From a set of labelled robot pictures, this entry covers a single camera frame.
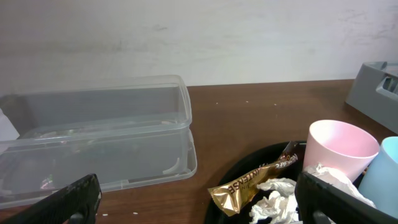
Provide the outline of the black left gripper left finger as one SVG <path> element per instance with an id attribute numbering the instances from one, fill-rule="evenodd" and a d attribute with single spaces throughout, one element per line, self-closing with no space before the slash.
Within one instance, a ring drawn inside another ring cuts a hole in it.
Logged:
<path id="1" fill-rule="evenodd" d="M 29 208 L 2 221 L 3 224 L 94 224 L 101 201 L 96 174 L 88 174 Z"/>

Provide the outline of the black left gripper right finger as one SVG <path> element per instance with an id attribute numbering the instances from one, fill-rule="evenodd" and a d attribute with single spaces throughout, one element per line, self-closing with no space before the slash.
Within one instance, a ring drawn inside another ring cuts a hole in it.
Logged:
<path id="1" fill-rule="evenodd" d="M 344 193 L 321 179 L 302 172 L 295 186 L 299 218 L 303 224 L 397 224 L 397 219 Z"/>

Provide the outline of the white tissue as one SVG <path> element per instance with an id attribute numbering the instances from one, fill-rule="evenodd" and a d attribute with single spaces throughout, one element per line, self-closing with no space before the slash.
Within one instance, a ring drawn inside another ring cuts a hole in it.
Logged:
<path id="1" fill-rule="evenodd" d="M 371 200 L 359 193 L 352 181 L 342 171 L 325 167 L 321 164 L 308 166 L 304 168 L 304 171 L 367 205 L 375 207 L 375 204 Z M 249 216 L 252 218 L 251 224 L 256 224 L 259 220 L 267 218 L 270 218 L 272 223 L 297 223 L 299 221 L 299 214 L 296 211 L 298 203 L 294 193 L 295 186 L 296 181 L 288 178 L 269 179 L 257 185 L 257 189 L 263 191 L 270 190 L 271 194 L 252 206 L 249 212 Z"/>

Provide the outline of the pink plastic cup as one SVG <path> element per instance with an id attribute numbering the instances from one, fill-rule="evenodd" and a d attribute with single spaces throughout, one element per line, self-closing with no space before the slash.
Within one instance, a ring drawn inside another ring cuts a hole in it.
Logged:
<path id="1" fill-rule="evenodd" d="M 321 164 L 355 181 L 379 154 L 377 140 L 365 130 L 336 120 L 319 120 L 308 130 L 303 167 Z"/>

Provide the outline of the light blue plastic cup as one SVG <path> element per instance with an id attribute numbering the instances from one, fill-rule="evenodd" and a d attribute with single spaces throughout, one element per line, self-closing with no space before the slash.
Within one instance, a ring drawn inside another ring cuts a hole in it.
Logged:
<path id="1" fill-rule="evenodd" d="M 397 136 L 385 138 L 379 154 L 370 163 L 359 192 L 376 208 L 397 218 Z"/>

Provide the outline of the gold coffee sachet wrapper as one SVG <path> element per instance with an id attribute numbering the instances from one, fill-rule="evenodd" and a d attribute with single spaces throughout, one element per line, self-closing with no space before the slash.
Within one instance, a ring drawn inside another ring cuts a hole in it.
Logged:
<path id="1" fill-rule="evenodd" d="M 239 214 L 258 193 L 257 185 L 280 177 L 287 170 L 297 170 L 303 161 L 305 144 L 300 141 L 287 143 L 276 161 L 259 166 L 227 184 L 208 189 L 216 206 L 229 217 Z"/>

